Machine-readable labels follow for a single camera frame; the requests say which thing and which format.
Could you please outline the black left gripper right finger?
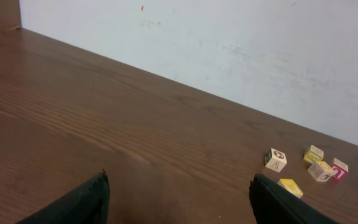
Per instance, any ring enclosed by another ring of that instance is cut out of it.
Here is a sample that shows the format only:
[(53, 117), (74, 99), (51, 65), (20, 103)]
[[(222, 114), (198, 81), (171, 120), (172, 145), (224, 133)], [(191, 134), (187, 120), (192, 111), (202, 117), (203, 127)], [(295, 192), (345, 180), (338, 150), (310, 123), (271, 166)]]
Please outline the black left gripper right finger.
[(336, 224), (263, 174), (251, 180), (249, 200), (257, 223)]

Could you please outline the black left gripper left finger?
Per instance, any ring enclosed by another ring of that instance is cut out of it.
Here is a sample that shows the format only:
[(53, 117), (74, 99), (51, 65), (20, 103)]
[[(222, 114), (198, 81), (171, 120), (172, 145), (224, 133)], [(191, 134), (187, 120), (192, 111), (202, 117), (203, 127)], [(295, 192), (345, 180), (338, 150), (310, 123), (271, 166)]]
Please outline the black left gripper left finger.
[(19, 223), (106, 224), (109, 200), (109, 180), (105, 171), (102, 171)]

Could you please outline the yellow white block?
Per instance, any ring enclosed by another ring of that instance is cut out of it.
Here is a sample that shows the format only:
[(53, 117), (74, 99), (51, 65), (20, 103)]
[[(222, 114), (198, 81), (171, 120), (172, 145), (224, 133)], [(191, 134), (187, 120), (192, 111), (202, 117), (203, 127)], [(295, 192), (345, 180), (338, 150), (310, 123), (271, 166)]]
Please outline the yellow white block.
[(315, 161), (308, 168), (308, 172), (317, 182), (327, 182), (335, 173), (334, 169), (324, 161)]

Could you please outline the yellow bordered block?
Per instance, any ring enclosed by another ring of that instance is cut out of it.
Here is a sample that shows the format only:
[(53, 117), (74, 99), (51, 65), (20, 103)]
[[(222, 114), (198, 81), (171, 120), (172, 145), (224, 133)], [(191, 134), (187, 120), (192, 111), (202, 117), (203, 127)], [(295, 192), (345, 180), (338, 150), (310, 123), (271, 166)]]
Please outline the yellow bordered block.
[(306, 151), (303, 156), (303, 159), (310, 164), (313, 164), (315, 161), (322, 161), (324, 158), (324, 151), (320, 148), (311, 145)]

